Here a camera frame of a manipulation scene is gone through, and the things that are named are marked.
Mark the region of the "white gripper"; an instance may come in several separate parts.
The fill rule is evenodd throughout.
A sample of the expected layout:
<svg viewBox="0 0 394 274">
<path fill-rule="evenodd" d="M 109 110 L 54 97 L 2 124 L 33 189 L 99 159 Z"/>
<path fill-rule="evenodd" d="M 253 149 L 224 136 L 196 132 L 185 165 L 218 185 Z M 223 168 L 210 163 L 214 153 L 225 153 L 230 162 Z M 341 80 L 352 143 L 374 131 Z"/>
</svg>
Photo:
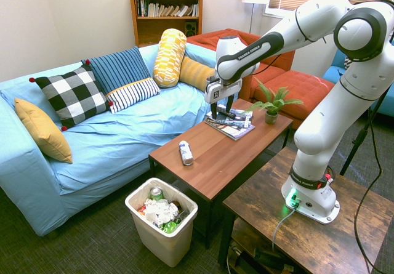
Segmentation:
<svg viewBox="0 0 394 274">
<path fill-rule="evenodd" d="M 226 112 L 230 113 L 234 101 L 234 94 L 238 93 L 242 87 L 242 80 L 235 83 L 224 85 L 223 80 L 215 76 L 206 79 L 206 88 L 204 99 L 211 104 L 211 115 L 213 119 L 217 118 L 217 102 L 227 98 Z"/>
</svg>

